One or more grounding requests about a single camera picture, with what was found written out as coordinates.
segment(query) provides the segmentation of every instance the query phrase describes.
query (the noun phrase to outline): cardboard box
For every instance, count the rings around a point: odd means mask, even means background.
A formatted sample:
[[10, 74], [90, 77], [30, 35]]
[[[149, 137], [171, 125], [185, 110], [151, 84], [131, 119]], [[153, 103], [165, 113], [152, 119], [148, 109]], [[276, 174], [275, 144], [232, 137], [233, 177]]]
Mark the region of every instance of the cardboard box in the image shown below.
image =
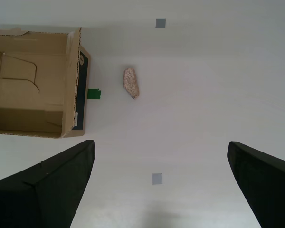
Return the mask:
[[89, 54], [80, 32], [0, 30], [0, 134], [84, 134]]

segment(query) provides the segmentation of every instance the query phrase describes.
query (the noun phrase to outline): green tape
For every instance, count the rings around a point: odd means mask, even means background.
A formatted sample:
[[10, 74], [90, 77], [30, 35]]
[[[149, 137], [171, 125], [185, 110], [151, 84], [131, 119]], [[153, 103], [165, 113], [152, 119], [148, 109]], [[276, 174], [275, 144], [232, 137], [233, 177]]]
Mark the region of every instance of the green tape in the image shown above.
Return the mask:
[[101, 91], [99, 89], [88, 89], [87, 98], [88, 99], [100, 99]]

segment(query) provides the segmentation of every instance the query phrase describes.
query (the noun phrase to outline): white floor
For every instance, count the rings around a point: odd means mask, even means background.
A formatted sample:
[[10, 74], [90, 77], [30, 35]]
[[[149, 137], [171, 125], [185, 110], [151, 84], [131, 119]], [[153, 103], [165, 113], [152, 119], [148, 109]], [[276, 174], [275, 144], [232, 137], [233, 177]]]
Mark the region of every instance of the white floor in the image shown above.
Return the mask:
[[94, 139], [72, 228], [260, 227], [226, 155], [239, 141], [285, 160], [285, 0], [6, 0], [0, 24], [84, 26], [90, 88], [102, 92], [83, 137], [0, 135], [0, 179]]

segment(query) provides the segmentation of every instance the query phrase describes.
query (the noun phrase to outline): gray square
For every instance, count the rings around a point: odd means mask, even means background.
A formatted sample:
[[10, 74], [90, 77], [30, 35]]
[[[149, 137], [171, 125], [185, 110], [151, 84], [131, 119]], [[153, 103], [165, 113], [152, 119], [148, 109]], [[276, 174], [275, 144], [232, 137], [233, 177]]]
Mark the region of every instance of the gray square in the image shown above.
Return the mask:
[[166, 18], [157, 18], [156, 26], [157, 29], [165, 29], [166, 28]]
[[162, 184], [162, 173], [152, 173], [152, 185]]

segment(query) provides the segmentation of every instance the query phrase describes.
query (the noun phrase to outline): black panel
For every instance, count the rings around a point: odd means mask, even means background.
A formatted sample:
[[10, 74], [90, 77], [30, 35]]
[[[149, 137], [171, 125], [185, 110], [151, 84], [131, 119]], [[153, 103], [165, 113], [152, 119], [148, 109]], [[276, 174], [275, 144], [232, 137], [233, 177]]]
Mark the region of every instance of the black panel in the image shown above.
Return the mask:
[[84, 127], [84, 113], [85, 113], [85, 101], [86, 101], [86, 80], [89, 59], [80, 52], [83, 57], [83, 64], [79, 64], [79, 76], [77, 87], [77, 99], [76, 99], [76, 112], [77, 114], [77, 126], [72, 130], [83, 130]]
[[285, 228], [285, 161], [230, 142], [233, 175], [262, 228]]
[[0, 180], [0, 228], [69, 228], [94, 159], [87, 140]]

